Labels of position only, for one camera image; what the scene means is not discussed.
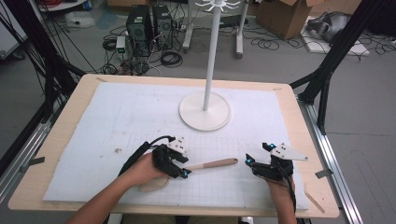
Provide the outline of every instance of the wooden table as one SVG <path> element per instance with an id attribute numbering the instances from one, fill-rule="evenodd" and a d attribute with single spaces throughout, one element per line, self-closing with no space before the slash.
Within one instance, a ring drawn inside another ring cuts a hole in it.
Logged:
<path id="1" fill-rule="evenodd" d="M 150 85 L 172 85 L 204 87 L 205 80 L 165 77 L 120 77 L 86 75 L 78 83 L 62 114 L 51 129 L 45 143 L 36 157 L 45 157 L 45 162 L 29 168 L 11 197 L 8 206 L 17 210 L 77 211 L 83 203 L 58 203 L 42 200 L 52 179 L 58 160 L 73 135 L 77 124 L 101 82 L 120 82 Z M 309 161 L 297 161 L 304 181 L 309 209 L 297 211 L 297 217 L 338 217 L 339 210 L 327 178 L 318 179 L 315 173 L 321 171 L 317 151 L 304 122 L 291 87 L 287 84 L 257 83 L 213 80 L 213 88 L 274 91 L 287 127 L 290 143 L 306 156 Z M 275 211 L 248 208 L 180 207 L 163 205 L 117 205 L 116 213 L 179 214 L 207 216 L 275 217 Z"/>

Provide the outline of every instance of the grid paper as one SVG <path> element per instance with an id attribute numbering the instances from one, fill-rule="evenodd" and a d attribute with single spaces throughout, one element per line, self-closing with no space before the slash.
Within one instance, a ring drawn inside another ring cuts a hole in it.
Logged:
<path id="1" fill-rule="evenodd" d="M 189 128 L 178 114 L 182 99 L 197 91 L 203 89 L 101 83 L 64 150 L 44 200 L 87 202 L 117 176 L 145 141 L 172 135 L 185 138 L 190 160 L 175 162 L 180 167 L 227 158 L 239 162 L 197 170 L 187 179 L 171 178 L 167 187 L 151 192 L 132 188 L 120 203 L 274 209 L 265 181 L 245 165 L 245 153 L 269 162 L 262 142 L 290 144 L 276 94 L 212 89 L 228 101 L 232 118 L 224 128 L 202 133 Z M 297 167 L 294 181 L 297 208 L 307 209 Z"/>

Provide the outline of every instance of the white round base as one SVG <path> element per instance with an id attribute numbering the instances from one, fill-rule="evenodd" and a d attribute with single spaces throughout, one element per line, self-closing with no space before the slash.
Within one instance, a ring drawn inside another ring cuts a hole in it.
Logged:
<path id="1" fill-rule="evenodd" d="M 231 118 L 231 108 L 220 95 L 211 92 L 209 105 L 204 111 L 204 92 L 186 96 L 180 103 L 181 118 L 193 129 L 211 132 L 224 127 Z"/>

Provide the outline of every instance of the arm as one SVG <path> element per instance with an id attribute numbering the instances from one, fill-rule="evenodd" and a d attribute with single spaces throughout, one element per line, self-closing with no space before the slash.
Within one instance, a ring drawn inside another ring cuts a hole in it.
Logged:
<path id="1" fill-rule="evenodd" d="M 131 187 L 143 185 L 152 178 L 166 177 L 152 163 L 152 154 L 148 153 L 129 168 L 123 175 L 117 177 L 111 184 L 85 203 L 67 220 L 71 223 L 102 224 L 120 197 Z"/>
<path id="2" fill-rule="evenodd" d="M 277 222 L 279 224 L 295 224 L 297 223 L 296 216 L 294 214 L 293 202 L 290 197 L 288 188 L 284 186 L 283 181 L 267 180 L 266 182 L 271 190 L 271 196 L 277 212 Z M 294 189 L 293 178 L 290 178 L 290 182 Z"/>

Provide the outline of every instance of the white pole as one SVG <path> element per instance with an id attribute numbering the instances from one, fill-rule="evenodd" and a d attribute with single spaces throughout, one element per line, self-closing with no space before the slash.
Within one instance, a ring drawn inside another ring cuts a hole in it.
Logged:
<path id="1" fill-rule="evenodd" d="M 191 19 L 191 13 L 192 13 L 192 0 L 188 0 L 187 1 L 187 22 L 189 23 L 188 25 L 190 25 L 192 23 L 192 19 Z"/>
<path id="2" fill-rule="evenodd" d="M 216 4 L 221 4 L 221 2 L 222 0 L 215 1 Z M 212 86 L 213 69 L 215 67 L 215 58 L 216 58 L 216 48 L 218 46 L 220 15 L 221 15 L 220 7 L 215 7 L 214 15 L 213 15 L 213 23 L 212 23 L 212 35 L 210 36 L 209 61 L 207 63 L 204 111 L 206 111 L 209 106 L 210 88 Z"/>
<path id="3" fill-rule="evenodd" d="M 244 8 L 242 9 L 241 21 L 239 22 L 238 35 L 242 35 L 245 25 L 245 18 L 247 17 L 247 14 L 248 14 L 248 0 L 245 0 Z"/>

